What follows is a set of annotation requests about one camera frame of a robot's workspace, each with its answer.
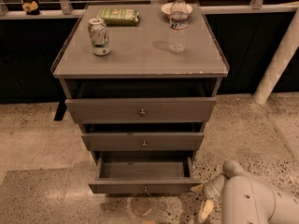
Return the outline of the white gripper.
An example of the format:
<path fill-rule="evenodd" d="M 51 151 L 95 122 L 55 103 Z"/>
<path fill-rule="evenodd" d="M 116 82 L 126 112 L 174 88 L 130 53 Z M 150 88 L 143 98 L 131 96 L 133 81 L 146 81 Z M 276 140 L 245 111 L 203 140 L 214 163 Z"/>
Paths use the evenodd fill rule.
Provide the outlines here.
<path fill-rule="evenodd" d="M 205 222 L 208 216 L 212 213 L 215 207 L 214 202 L 218 202 L 220 200 L 227 181 L 227 176 L 225 174 L 220 174 L 206 182 L 204 186 L 197 185 L 191 187 L 191 192 L 202 193 L 204 191 L 204 195 L 207 198 L 207 200 L 205 200 L 200 207 L 198 215 L 198 220 L 200 223 Z"/>

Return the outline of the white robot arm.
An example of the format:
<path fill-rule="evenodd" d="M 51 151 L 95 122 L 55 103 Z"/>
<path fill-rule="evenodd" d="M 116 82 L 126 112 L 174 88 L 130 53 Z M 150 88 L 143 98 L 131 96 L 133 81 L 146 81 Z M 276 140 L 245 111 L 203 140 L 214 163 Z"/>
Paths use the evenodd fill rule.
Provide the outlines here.
<path fill-rule="evenodd" d="M 206 197 L 200 222 L 221 201 L 221 224 L 299 224 L 299 199 L 246 172 L 236 161 L 226 161 L 221 174 L 191 191 Z"/>

